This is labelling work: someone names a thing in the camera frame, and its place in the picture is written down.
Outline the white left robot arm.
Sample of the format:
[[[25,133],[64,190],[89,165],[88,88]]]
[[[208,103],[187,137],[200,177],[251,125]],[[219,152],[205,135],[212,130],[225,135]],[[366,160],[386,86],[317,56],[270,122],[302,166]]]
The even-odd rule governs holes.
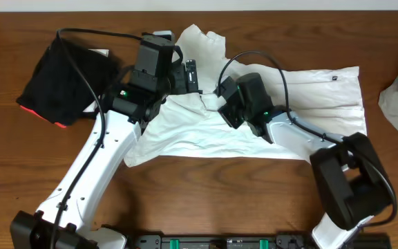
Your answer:
[[[127,238],[112,228],[93,230],[100,200],[125,155],[168,95],[196,93],[196,61],[175,61],[157,91],[143,88],[155,76],[127,67],[104,92],[82,150],[53,193],[34,214],[18,212],[10,224],[15,248],[125,248]]]

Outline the white Puma t-shirt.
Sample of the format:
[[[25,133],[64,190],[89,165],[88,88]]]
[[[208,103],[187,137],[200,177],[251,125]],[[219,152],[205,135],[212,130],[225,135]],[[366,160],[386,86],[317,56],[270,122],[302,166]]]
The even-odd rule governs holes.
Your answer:
[[[347,136],[367,132],[357,66],[279,73],[260,64],[230,62],[225,37],[204,33],[195,24],[182,32],[176,44],[185,59],[196,61],[203,93],[168,96],[136,146],[125,155],[129,167],[158,156],[296,159],[290,150],[255,136],[247,124],[231,128],[217,112],[223,104],[213,93],[218,79],[246,73],[260,73],[275,104],[284,104],[286,86],[291,109],[326,132]]]

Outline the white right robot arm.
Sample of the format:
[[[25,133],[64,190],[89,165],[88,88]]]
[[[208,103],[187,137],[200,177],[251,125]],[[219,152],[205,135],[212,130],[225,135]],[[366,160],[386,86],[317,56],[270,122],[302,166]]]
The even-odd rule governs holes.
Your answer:
[[[397,198],[369,138],[326,133],[299,118],[288,104],[275,105],[258,73],[219,82],[214,93],[225,103],[218,112],[237,129],[247,123],[255,136],[284,147],[311,167],[325,210],[312,230],[314,248],[390,248],[385,234],[362,234],[388,206],[391,222]]]

